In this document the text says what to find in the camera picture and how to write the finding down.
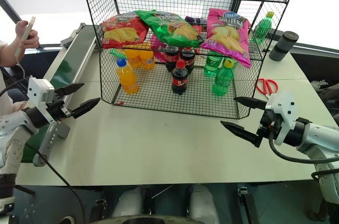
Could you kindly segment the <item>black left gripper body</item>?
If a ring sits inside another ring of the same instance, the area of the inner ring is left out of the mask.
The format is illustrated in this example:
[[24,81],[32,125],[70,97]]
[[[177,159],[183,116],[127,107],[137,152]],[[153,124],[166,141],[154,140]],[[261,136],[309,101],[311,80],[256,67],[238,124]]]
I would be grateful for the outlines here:
[[47,103],[47,111],[55,121],[62,121],[72,115],[65,107],[65,95],[67,95],[65,90],[55,90],[52,102]]

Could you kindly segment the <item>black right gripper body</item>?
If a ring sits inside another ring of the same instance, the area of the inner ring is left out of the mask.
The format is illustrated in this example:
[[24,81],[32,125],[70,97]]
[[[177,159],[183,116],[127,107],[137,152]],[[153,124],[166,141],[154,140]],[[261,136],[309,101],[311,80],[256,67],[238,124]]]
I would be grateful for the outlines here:
[[256,141],[261,142],[263,138],[275,140],[281,130],[282,122],[283,117],[281,114],[274,113],[272,110],[264,110],[256,133]]

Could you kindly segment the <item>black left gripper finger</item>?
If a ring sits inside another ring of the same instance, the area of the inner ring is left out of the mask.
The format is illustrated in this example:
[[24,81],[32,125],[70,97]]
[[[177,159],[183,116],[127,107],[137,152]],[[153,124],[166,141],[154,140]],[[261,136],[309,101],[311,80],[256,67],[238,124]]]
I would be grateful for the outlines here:
[[70,113],[71,113],[71,116],[74,118],[74,119],[77,119],[79,117],[81,117],[82,115],[86,114],[87,112],[89,112],[91,109],[93,109],[97,104],[98,102],[100,101],[101,99],[98,97],[98,98],[93,98],[93,99],[90,99],[88,101],[85,101],[83,102],[79,107],[77,107],[76,109],[74,110],[70,110]]
[[56,89],[55,94],[59,97],[64,97],[64,96],[75,93],[83,86],[84,86],[84,83],[72,83],[64,87],[61,87],[59,89]]

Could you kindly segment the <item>person's hand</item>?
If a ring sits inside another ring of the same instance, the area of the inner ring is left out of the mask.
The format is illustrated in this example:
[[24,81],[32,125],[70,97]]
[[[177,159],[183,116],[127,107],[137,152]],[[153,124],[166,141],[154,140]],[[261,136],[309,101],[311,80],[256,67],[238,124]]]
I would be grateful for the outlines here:
[[39,46],[38,33],[32,29],[32,24],[28,21],[18,21],[15,32],[20,48],[37,48]]

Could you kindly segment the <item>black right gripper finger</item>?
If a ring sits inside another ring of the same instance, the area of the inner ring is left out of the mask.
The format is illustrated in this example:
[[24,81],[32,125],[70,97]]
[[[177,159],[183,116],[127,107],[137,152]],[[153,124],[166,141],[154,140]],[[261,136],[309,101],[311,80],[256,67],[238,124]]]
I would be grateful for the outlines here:
[[265,110],[267,101],[259,100],[252,97],[235,97],[234,100],[251,109]]
[[242,138],[248,142],[250,142],[253,146],[259,148],[262,142],[262,138],[254,133],[246,131],[244,127],[241,127],[235,123],[220,121],[220,123],[233,135]]

